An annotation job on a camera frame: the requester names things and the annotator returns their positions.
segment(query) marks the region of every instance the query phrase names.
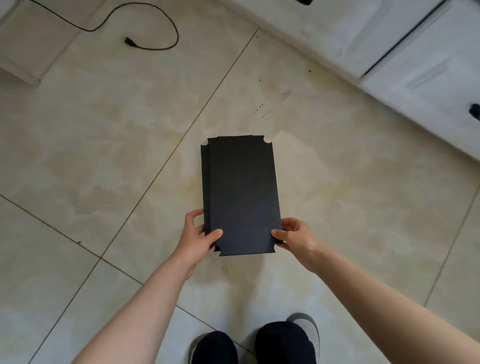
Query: black pants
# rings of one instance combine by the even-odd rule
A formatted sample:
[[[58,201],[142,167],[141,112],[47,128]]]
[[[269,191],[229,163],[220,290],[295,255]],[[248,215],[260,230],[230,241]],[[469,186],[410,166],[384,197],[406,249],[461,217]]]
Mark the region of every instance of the black pants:
[[[315,348],[303,329],[293,322],[263,326],[255,339],[258,364],[315,364]],[[238,364],[237,350],[227,334],[214,331],[197,345],[192,364]]]

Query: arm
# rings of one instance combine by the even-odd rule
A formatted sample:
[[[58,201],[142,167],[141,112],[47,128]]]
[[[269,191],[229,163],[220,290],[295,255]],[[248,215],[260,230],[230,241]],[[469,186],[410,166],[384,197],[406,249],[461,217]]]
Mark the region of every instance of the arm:
[[[222,236],[215,230],[200,236],[203,226],[193,223],[203,213],[195,210],[185,216],[180,241],[168,258],[93,337],[72,364],[150,364],[160,348],[184,282],[195,266]]]
[[[391,363],[480,363],[480,344],[319,241],[307,223],[272,235],[320,277]]]

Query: hand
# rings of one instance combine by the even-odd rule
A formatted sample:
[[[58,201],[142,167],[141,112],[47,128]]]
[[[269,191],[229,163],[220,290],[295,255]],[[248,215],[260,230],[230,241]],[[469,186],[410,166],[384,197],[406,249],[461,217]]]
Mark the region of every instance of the hand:
[[[327,246],[315,236],[310,226],[297,218],[283,218],[282,230],[272,230],[272,236],[283,240],[284,243],[277,245],[291,252],[310,272],[316,270],[317,254],[327,249]]]
[[[217,229],[206,236],[200,235],[204,231],[204,226],[195,227],[193,219],[203,213],[203,209],[200,208],[185,215],[185,225],[179,243],[170,256],[187,268],[187,279],[192,276],[195,267],[208,253],[211,245],[223,234],[221,229]]]

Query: tiled floor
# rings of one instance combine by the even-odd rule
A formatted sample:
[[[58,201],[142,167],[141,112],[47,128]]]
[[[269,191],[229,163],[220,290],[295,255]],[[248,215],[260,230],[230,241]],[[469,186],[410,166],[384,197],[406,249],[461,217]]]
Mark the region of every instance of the tiled floor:
[[[68,363],[202,205],[200,144],[252,133],[273,141],[283,216],[479,340],[480,164],[220,5],[161,6],[170,51],[125,48],[171,40],[125,8],[40,87],[0,73],[0,363]],[[285,251],[210,253],[178,306],[157,363],[184,363],[212,328],[252,351],[256,328],[298,311],[321,362],[385,362]]]

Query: power cord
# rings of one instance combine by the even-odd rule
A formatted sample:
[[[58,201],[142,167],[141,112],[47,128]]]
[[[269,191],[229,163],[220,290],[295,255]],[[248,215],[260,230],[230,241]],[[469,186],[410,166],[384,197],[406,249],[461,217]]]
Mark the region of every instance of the power cord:
[[[83,30],[84,32],[95,32],[97,31],[98,29],[100,29],[108,20],[108,18],[115,12],[115,10],[118,10],[120,8],[123,8],[124,6],[127,6],[127,5],[148,5],[148,6],[151,6],[151,7],[154,7],[155,9],[159,9],[167,18],[168,20],[170,20],[170,22],[172,23],[173,27],[175,28],[175,33],[177,33],[177,40],[175,41],[175,43],[169,47],[165,47],[165,48],[146,48],[146,47],[140,47],[138,46],[133,40],[131,40],[130,38],[126,37],[124,39],[124,43],[129,45],[130,47],[134,47],[134,48],[139,48],[139,49],[145,49],[145,50],[167,50],[167,49],[171,49],[173,47],[175,47],[177,45],[177,43],[179,42],[179,31],[177,29],[177,26],[175,25],[175,23],[173,22],[173,20],[167,15],[166,12],[164,12],[162,9],[160,9],[158,6],[154,5],[154,4],[150,4],[148,2],[125,2],[123,3],[122,5],[119,5],[117,6],[116,8],[114,8],[108,15],[107,17],[105,18],[104,21],[102,21],[102,23],[97,26],[96,28],[93,28],[93,29],[85,29],[85,28],[82,28],[81,26],[78,26],[78,25],[75,25],[74,23],[68,21],[67,19],[65,19],[64,17],[58,15],[56,12],[54,12],[53,10],[47,8],[45,5],[39,3],[38,1],[36,0],[30,0],[31,2],[34,2],[35,4],[37,5],[40,5],[42,8],[48,10],[49,12],[51,12],[52,14],[58,16],[60,19],[62,19],[63,21],[67,22],[68,24],[70,25],[73,25],[75,28],[78,28],[80,30]]]

